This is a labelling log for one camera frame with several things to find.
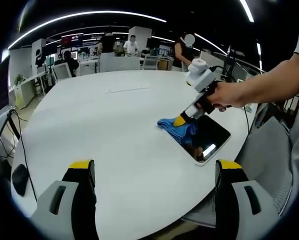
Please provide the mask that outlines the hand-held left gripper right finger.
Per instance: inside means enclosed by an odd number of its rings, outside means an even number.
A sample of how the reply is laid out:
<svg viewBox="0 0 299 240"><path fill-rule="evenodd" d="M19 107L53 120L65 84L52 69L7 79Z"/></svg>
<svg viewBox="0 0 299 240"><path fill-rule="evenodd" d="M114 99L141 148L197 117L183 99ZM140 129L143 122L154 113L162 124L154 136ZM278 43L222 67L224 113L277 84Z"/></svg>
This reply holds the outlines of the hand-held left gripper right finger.
<svg viewBox="0 0 299 240"><path fill-rule="evenodd" d="M260 240L279 220L273 198L234 161L216 161L214 189L218 240Z"/></svg>

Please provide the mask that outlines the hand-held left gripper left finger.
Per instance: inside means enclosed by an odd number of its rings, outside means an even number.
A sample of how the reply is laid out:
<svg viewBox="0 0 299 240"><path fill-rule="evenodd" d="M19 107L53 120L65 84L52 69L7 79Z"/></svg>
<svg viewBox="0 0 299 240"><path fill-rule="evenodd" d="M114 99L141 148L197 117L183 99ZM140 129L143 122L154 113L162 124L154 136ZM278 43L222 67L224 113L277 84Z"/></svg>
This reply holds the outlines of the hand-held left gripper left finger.
<svg viewBox="0 0 299 240"><path fill-rule="evenodd" d="M49 240L98 240L95 185L94 160L72 163L39 196L31 222Z"/></svg>

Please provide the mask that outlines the person's right hand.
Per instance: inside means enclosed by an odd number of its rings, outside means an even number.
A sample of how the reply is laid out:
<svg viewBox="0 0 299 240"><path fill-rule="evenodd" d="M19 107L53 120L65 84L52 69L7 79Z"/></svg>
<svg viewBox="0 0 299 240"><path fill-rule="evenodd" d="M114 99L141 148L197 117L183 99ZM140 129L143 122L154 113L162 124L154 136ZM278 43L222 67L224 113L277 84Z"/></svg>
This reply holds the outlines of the person's right hand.
<svg viewBox="0 0 299 240"><path fill-rule="evenodd" d="M224 112L227 108L241 108L243 106L242 97L243 85L241 83L218 82L214 93L207 98L210 103L220 112Z"/></svg>

